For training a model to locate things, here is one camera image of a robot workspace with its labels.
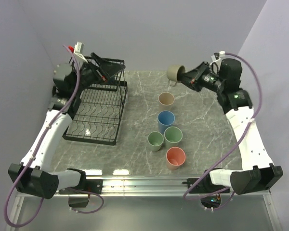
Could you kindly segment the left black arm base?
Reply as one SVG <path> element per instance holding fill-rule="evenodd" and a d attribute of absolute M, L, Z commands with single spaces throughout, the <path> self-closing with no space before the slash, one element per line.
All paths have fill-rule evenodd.
<path fill-rule="evenodd" d="M 92 192 L 96 194 L 102 193 L 102 187 L 103 187 L 103 180 L 102 179 L 89 179 L 86 181 L 85 186 L 83 189 L 61 189 L 58 191 L 59 194 L 81 194 L 79 191 L 86 191 L 86 192 Z"/>

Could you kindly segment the olive ceramic mug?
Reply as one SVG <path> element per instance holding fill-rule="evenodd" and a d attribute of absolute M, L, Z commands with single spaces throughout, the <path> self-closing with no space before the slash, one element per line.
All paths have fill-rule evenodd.
<path fill-rule="evenodd" d="M 171 65 L 167 69 L 168 85 L 174 87 L 179 82 L 179 76 L 185 73 L 185 67 L 183 65 Z"/>

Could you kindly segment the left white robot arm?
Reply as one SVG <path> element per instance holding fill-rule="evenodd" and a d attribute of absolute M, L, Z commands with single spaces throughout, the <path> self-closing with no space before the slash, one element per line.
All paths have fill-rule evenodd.
<path fill-rule="evenodd" d="M 45 121 L 28 153 L 19 164 L 11 164 L 8 174 L 13 188 L 43 199 L 71 188 L 75 193 L 87 189 L 83 170 L 69 168 L 50 173 L 50 165 L 60 139 L 72 124 L 81 104 L 81 94 L 93 84 L 115 85 L 125 69 L 121 59 L 102 58 L 96 53 L 83 56 L 74 53 L 68 63 L 53 71 L 53 92 Z"/>

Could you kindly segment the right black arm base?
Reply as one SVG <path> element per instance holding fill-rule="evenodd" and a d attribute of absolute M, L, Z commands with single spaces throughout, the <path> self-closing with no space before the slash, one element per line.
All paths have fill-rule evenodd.
<path fill-rule="evenodd" d="M 191 188 L 192 185 L 198 180 L 198 178 L 188 178 L 187 179 L 187 188 Z M 207 184 L 207 180 L 203 179 L 199 182 L 190 192 L 189 194 L 197 194 L 197 193 L 209 193 L 209 188 Z"/>

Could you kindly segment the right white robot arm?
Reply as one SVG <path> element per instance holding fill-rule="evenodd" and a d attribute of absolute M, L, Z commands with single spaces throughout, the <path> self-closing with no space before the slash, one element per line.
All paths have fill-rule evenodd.
<path fill-rule="evenodd" d="M 200 182 L 203 182 L 202 186 L 207 192 L 215 191 L 219 185 L 222 186 L 217 191 L 219 193 L 228 189 L 237 195 L 266 191 L 283 176 L 282 167 L 273 163 L 258 131 L 255 118 L 260 109 L 253 108 L 248 92 L 240 87 L 242 64 L 245 64 L 255 78 L 259 96 L 262 96 L 258 76 L 245 59 L 230 53 L 227 56 L 221 60 L 217 74 L 210 70 L 209 63 L 203 62 L 187 73 L 178 74 L 177 79 L 197 92 L 207 88 L 217 94 L 218 103 L 236 137 L 236 144 L 231 151 L 240 150 L 242 169 L 217 168 L 229 156 L 226 154 L 207 169 L 184 196 Z"/>

